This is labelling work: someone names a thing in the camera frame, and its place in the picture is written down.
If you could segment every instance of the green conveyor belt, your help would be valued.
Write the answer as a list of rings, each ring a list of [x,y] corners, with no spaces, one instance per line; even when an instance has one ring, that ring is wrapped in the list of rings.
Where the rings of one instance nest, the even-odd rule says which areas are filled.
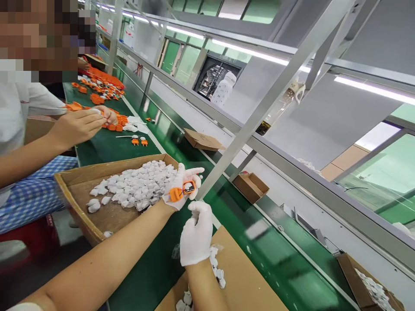
[[[187,142],[175,124],[181,128],[191,129],[192,127],[155,94],[151,94],[150,97],[157,106],[149,102],[148,107],[144,109],[144,105],[141,105],[143,93],[137,87],[138,85],[144,89],[144,82],[119,61],[117,65],[125,72],[119,75],[126,86],[125,97],[142,119],[147,117],[155,119],[159,113],[157,106],[160,107],[161,114],[157,124],[149,124],[149,128],[165,151],[178,162],[183,162],[186,167],[203,166],[206,170],[203,175],[206,177],[213,169],[213,164]],[[65,85],[65,91],[69,102],[76,101],[81,105],[93,106],[89,100],[89,93],[86,96],[73,91],[69,83]],[[123,101],[106,101],[105,105],[121,114],[131,115]],[[150,141],[149,147],[145,149],[142,146],[134,148],[129,140],[126,142],[122,138],[115,138],[118,135],[129,134],[101,130],[91,141],[78,146],[80,164],[90,165],[160,153]],[[215,162],[220,158],[219,152],[206,153]],[[231,174],[234,169],[233,166],[229,167],[227,173]],[[263,216],[224,176],[220,177],[204,200],[212,206],[215,216],[289,310],[354,310],[276,229],[270,227],[264,234],[252,241],[247,238],[246,229],[256,221],[263,219]],[[284,227],[288,236],[332,280],[351,295],[337,261],[321,244],[267,196],[257,204],[278,225]],[[171,257],[173,248],[179,243],[182,227],[189,216],[190,212],[187,209],[173,215],[109,299],[111,311],[151,311],[161,302],[183,273],[179,260]]]

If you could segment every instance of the small cardboard box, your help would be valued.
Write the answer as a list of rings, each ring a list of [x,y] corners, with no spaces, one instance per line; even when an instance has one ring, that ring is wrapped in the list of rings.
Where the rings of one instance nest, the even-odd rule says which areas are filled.
[[[254,173],[239,174],[233,184],[252,204],[266,195],[269,190],[269,187]]]
[[[383,311],[371,298],[362,279],[358,276],[355,269],[362,272],[365,276],[373,279],[378,284],[383,284],[366,271],[357,261],[355,261],[349,254],[344,253],[337,257],[337,261],[346,277],[347,283],[353,293],[353,296],[362,311]],[[395,298],[393,293],[389,292],[385,286],[385,293],[389,297],[389,303],[395,311],[404,311],[402,303]]]
[[[221,289],[230,311],[288,311],[281,299],[245,255],[243,250],[221,226],[213,235],[212,245],[220,250],[216,259],[224,271],[226,286]],[[186,272],[159,303],[155,311],[173,311],[188,289]]]
[[[89,200],[94,198],[89,195],[90,191],[103,179],[120,174],[127,169],[140,168],[144,163],[153,160],[162,160],[167,165],[173,165],[176,169],[179,167],[178,162],[171,156],[161,154],[89,165],[55,174],[55,179],[68,202],[71,215],[92,246],[101,243],[105,239],[103,234],[105,231],[115,233],[136,219],[141,213],[137,212],[135,208],[123,209],[117,202],[110,201],[105,208],[91,214],[86,206]]]
[[[193,148],[218,151],[218,149],[225,150],[218,140],[212,136],[204,135],[185,128],[185,137]]]

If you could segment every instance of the hand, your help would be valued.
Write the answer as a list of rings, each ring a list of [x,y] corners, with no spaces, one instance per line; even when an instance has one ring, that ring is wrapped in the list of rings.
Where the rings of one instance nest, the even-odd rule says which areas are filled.
[[[183,163],[179,163],[179,168],[177,169],[177,174],[175,178],[165,188],[165,194],[163,195],[164,203],[173,206],[178,211],[181,210],[184,204],[186,203],[187,198],[193,200],[196,197],[196,194],[198,193],[198,190],[202,184],[202,181],[197,174],[203,172],[204,168],[191,168],[185,170],[185,166],[183,165]],[[169,194],[170,190],[173,188],[183,189],[183,184],[189,181],[195,182],[195,191],[192,192],[190,195],[183,195],[183,198],[177,202],[172,202]]]
[[[60,117],[45,137],[51,144],[67,150],[91,139],[106,121],[92,110],[70,112]]]
[[[78,69],[88,71],[89,67],[89,64],[85,60],[78,58]]]
[[[114,111],[102,105],[95,106],[94,108],[99,109],[104,113],[104,118],[107,119],[106,125],[118,124],[117,114]]]
[[[183,267],[209,258],[213,232],[213,214],[209,204],[195,201],[188,208],[193,216],[186,221],[180,237],[180,263]]]

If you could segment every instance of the white glove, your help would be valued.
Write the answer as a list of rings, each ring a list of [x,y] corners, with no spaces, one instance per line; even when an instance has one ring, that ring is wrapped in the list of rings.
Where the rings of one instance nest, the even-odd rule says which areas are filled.
[[[183,163],[179,163],[179,168],[177,170],[176,176],[165,188],[165,194],[163,195],[164,203],[173,206],[176,210],[181,210],[184,204],[186,203],[187,198],[194,200],[202,184],[202,180],[199,176],[197,176],[197,174],[203,172],[204,168],[191,168],[185,170],[185,166],[183,165]],[[195,182],[195,191],[193,191],[190,195],[183,195],[183,198],[177,202],[172,202],[170,198],[170,190],[172,188],[183,189],[183,184],[192,180]]]
[[[180,263],[183,267],[209,258],[213,232],[213,214],[209,204],[194,201],[188,208],[193,216],[186,221],[180,237]]]

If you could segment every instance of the plaid skirt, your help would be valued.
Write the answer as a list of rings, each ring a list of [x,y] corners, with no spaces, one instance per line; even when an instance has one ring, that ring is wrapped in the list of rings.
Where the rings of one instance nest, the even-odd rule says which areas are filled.
[[[60,155],[15,183],[6,203],[0,207],[0,235],[63,209],[53,175],[76,167],[77,158]]]

